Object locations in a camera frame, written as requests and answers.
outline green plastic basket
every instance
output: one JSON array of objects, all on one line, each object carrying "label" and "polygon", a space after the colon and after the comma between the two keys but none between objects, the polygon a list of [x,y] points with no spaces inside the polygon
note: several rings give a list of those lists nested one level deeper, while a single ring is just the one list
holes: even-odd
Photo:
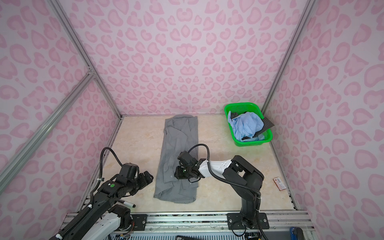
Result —
[{"label": "green plastic basket", "polygon": [[[238,114],[242,114],[245,112],[253,112],[253,113],[256,113],[261,119],[264,118],[262,112],[260,111],[260,108],[254,103],[231,103],[226,105],[224,107],[226,118],[228,117],[229,111],[231,111],[232,113],[238,113]],[[235,141],[235,145],[239,147],[262,145],[265,142],[270,142],[273,137],[271,129],[268,129],[267,131],[263,132],[263,135],[265,136],[264,140],[252,141],[252,142],[240,142],[235,138],[232,131],[232,127],[229,123],[228,123],[228,126],[231,131],[232,138]]]}]

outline metal rail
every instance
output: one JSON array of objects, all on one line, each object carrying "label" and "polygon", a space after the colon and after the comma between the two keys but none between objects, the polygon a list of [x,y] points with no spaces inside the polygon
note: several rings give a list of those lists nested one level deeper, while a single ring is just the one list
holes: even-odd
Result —
[{"label": "metal rail", "polygon": [[299,23],[298,23],[295,31],[293,32],[292,39],[288,45],[287,51],[285,52],[285,55],[284,55],[283,60],[279,66],[279,69],[277,70],[277,74],[275,76],[275,79],[273,80],[272,86],[269,90],[269,93],[268,93],[267,98],[265,100],[265,103],[263,105],[263,108],[262,108],[263,115],[265,115],[265,113],[268,109],[268,106],[271,103],[271,100],[272,100],[273,95],[276,91],[276,88],[277,88],[279,82],[281,81],[281,78],[284,75],[284,72],[285,72],[286,67],[288,66],[289,60],[291,59],[291,57],[295,51],[295,48],[296,48],[297,44],[299,43],[301,36],[304,33],[305,27],[307,26],[307,24],[310,20],[310,17],[311,17],[311,15],[315,9],[317,2],[318,2],[318,0],[308,0],[308,2],[306,3],[306,5],[304,7],[304,11],[303,11],[303,13],[299,19]]},{"label": "metal rail", "polygon": [[49,5],[51,6],[53,12],[56,14],[59,22],[63,26],[64,30],[66,31],[68,37],[71,39],[72,43],[74,44],[75,48],[79,52],[79,55],[81,56],[84,63],[88,66],[89,70],[92,70],[96,74],[96,83],[99,86],[102,94],[104,95],[105,99],[115,112],[115,114],[118,116],[119,119],[121,119],[121,112],[118,109],[115,101],[113,100],[112,96],[110,95],[109,91],[107,90],[107,87],[105,86],[104,82],[101,80],[101,77],[94,66],[93,62],[91,61],[90,57],[88,56],[83,44],[80,41],[80,38],[76,34],[69,18],[67,17],[63,6],[60,4],[59,0],[47,0]]},{"label": "metal rail", "polygon": [[[307,211],[297,210],[265,210],[270,229],[264,231],[289,231],[292,226],[301,227],[304,231],[314,231]],[[172,232],[230,232],[227,224],[227,213],[231,212],[148,212],[146,228],[143,233]],[[77,214],[67,214],[61,226],[66,226]]]},{"label": "metal rail", "polygon": [[59,123],[62,117],[66,114],[68,109],[77,100],[80,94],[86,89],[92,79],[95,79],[95,75],[90,71],[80,83],[66,96],[61,104],[55,109],[55,111],[49,116],[47,120],[36,130],[33,137],[25,144],[25,146],[11,158],[10,163],[0,174],[0,194],[5,190],[8,184],[24,167],[32,154],[43,143],[52,129]]}]

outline small box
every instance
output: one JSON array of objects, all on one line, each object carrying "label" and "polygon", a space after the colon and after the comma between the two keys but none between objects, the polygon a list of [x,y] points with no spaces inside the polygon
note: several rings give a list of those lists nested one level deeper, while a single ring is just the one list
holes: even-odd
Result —
[{"label": "small box", "polygon": [[275,182],[276,186],[279,188],[279,190],[284,190],[284,189],[287,189],[287,187],[285,187],[283,181],[280,179],[280,177],[275,177],[273,179],[273,181]]}]

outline metal mounting plate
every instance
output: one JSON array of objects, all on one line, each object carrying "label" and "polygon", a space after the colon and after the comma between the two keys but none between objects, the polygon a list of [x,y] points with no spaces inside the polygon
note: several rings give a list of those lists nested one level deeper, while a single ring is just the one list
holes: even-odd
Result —
[{"label": "metal mounting plate", "polygon": [[134,231],[144,231],[147,224],[147,214],[132,214],[132,220],[135,222]]},{"label": "metal mounting plate", "polygon": [[[227,214],[228,229],[243,230],[244,226],[241,223],[242,218],[243,217],[240,213]],[[259,221],[262,229],[269,229],[269,223],[265,213],[259,213]]]}]

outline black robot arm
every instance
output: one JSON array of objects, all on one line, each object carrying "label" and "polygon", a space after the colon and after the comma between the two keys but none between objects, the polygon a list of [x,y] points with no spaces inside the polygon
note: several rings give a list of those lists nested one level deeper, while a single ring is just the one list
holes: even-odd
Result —
[{"label": "black robot arm", "polygon": [[[93,198],[93,204],[89,204],[82,209],[67,226],[61,229],[56,236],[51,237],[50,240],[82,239],[107,210],[112,212],[120,210],[110,208],[125,196],[127,192],[129,192],[130,195],[134,195],[152,181],[153,176],[150,175],[148,171],[139,173],[139,167],[137,165],[132,163],[123,164],[119,174],[116,174],[98,188]],[[121,221],[120,228],[127,228],[127,226],[129,226],[129,222]]]}]

